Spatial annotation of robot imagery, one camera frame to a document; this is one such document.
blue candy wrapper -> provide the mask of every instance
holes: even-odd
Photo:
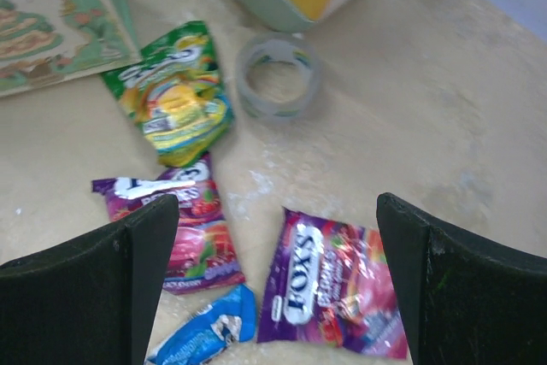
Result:
[[[146,363],[199,365],[219,355],[233,342],[255,336],[255,294],[241,285],[197,312],[158,347]]]

speckled floor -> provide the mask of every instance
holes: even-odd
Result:
[[[263,30],[228,0],[130,0],[143,43],[209,23],[230,80]],[[375,227],[392,191],[441,218],[547,256],[547,46],[485,0],[354,0],[306,39],[325,81],[300,121],[238,116],[213,148],[249,285],[262,298],[286,205]],[[0,262],[107,222],[95,178],[159,174],[98,77],[0,102]],[[163,293],[151,344],[225,290]],[[242,344],[215,363],[384,364],[305,344]]]

candy wrapper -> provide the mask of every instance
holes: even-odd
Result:
[[[378,232],[285,209],[258,329],[259,343],[273,340],[406,358]]]
[[[142,50],[144,61],[103,80],[161,164],[194,162],[232,122],[215,46],[202,21],[190,21]]]
[[[179,199],[179,228],[163,289],[173,294],[241,284],[241,272],[219,192],[206,153],[191,167],[173,168],[160,176],[170,180],[127,177],[93,180],[93,192],[104,195],[111,221],[165,194]]]
[[[197,312],[190,321],[155,348],[146,363],[206,363],[232,343],[253,339],[255,330],[255,295],[246,286],[238,286]]]

purple candy wrapper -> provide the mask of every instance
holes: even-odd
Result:
[[[179,199],[179,228],[163,288],[174,294],[233,286],[245,281],[211,172],[210,154],[187,168],[170,168],[158,180],[93,180],[111,221],[165,194]]]
[[[377,231],[285,209],[257,341],[274,340],[407,357],[403,323]]]

clear tape roll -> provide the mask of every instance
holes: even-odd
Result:
[[[293,64],[303,77],[304,92],[292,100],[277,103],[257,94],[247,81],[255,65],[270,62]],[[290,119],[300,115],[321,84],[321,62],[314,50],[301,40],[283,33],[267,33],[253,38],[238,54],[235,71],[239,101],[252,117],[264,120]]]

